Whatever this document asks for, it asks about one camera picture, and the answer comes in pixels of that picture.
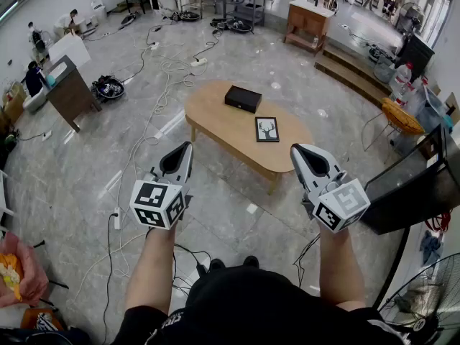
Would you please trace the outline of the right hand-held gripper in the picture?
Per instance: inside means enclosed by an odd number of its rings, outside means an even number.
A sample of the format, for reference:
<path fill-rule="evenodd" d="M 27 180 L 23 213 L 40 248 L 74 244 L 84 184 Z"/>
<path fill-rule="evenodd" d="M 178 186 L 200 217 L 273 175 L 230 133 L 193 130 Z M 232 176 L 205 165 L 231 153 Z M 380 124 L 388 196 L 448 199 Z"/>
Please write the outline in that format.
<path fill-rule="evenodd" d="M 295 143 L 290 156 L 299 181 L 305 188 L 302 204 L 310 219 L 316 219 L 332 233 L 358 221 L 370 207 L 370 201 L 357 178 L 340 172 L 332 154 L 312 144 Z M 324 186 L 319 178 L 333 178 Z"/>

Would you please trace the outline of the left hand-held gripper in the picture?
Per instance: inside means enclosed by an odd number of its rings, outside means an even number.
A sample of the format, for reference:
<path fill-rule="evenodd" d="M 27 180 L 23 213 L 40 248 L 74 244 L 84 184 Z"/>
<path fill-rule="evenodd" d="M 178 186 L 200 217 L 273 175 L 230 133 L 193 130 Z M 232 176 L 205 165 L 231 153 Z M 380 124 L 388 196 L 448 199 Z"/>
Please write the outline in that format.
<path fill-rule="evenodd" d="M 183 219 L 192 195 L 188 178 L 193 164 L 193 144 L 182 143 L 134 184 L 129 207 L 136 221 L 150 228 L 170 230 Z"/>

